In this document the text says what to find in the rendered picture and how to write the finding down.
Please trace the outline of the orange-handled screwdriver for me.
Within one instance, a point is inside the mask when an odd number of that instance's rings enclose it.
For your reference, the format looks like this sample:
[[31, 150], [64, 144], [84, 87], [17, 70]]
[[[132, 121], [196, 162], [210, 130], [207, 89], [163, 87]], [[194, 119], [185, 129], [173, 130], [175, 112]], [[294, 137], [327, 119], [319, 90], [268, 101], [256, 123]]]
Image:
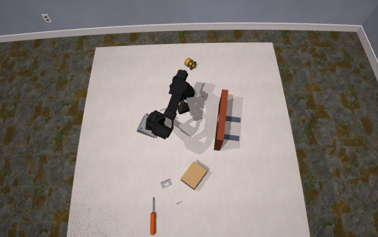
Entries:
[[153, 197], [150, 234], [155, 235], [155, 231], [156, 231], [156, 214], [154, 213], [154, 197]]

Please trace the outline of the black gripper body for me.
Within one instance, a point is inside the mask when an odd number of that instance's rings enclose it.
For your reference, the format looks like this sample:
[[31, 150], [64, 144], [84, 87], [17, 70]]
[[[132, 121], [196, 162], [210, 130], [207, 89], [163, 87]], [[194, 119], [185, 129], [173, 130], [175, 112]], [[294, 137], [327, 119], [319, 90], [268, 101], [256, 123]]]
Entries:
[[184, 102], [184, 96], [183, 95], [182, 95], [182, 97], [180, 99], [180, 105], [177, 108], [179, 114], [183, 114], [185, 112], [189, 112], [190, 111], [188, 104], [186, 102]]

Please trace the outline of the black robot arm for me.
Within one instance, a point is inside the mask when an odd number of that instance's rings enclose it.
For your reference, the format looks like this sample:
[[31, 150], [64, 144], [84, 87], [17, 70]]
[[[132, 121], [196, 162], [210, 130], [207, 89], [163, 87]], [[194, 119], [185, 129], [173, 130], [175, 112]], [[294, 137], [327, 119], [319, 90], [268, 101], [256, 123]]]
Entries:
[[[168, 107], [166, 108], [164, 114], [153, 111], [149, 114], [146, 119], [146, 130], [151, 130], [153, 134], [166, 139], [172, 133], [174, 129], [174, 119], [176, 118], [176, 111], [180, 103], [182, 95], [184, 100], [189, 97], [194, 97], [195, 91], [193, 87], [186, 82], [188, 73], [185, 70], [179, 69], [177, 75], [173, 77], [172, 84], [170, 85], [169, 94], [172, 94]], [[171, 128], [165, 126], [165, 118], [172, 120]]]

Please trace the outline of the tan cardboard box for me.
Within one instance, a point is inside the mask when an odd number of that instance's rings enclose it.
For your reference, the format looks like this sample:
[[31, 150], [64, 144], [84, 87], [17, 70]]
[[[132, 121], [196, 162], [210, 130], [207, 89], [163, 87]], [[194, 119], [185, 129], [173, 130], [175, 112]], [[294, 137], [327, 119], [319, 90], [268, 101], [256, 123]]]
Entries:
[[194, 190], [194, 188], [198, 185], [202, 178], [204, 178], [206, 173], [207, 170], [205, 168], [203, 168], [196, 162], [192, 162], [190, 167], [181, 177], [181, 181]]

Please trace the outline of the reddish-brown wooden door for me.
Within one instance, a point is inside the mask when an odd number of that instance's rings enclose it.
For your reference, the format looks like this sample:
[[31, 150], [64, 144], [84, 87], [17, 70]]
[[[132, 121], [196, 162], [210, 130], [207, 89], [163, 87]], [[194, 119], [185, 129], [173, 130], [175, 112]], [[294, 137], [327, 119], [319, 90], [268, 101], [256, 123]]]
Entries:
[[216, 136], [214, 142], [214, 150], [220, 151], [224, 141], [224, 130], [226, 123], [228, 90], [222, 89], [221, 98], [219, 101], [218, 120], [216, 125]]

